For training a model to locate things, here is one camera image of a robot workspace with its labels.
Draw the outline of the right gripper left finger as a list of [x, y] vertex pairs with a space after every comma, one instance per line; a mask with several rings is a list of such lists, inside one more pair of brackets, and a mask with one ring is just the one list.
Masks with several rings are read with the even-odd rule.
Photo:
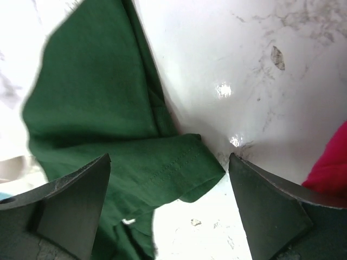
[[110, 171], [105, 154], [1, 200], [1, 259], [90, 259]]

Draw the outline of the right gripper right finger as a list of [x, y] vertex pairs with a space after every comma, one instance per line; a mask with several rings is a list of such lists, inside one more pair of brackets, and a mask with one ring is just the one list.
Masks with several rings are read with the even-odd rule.
[[346, 200], [309, 190], [232, 153], [229, 177], [252, 259], [346, 259]]

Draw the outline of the dark green t shirt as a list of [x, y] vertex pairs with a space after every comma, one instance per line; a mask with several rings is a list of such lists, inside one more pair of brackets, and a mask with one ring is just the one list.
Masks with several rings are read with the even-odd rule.
[[200, 135], [176, 129], [131, 1], [84, 1], [60, 25], [23, 119], [49, 180], [109, 154], [93, 259], [154, 259], [155, 209], [192, 203], [225, 174]]

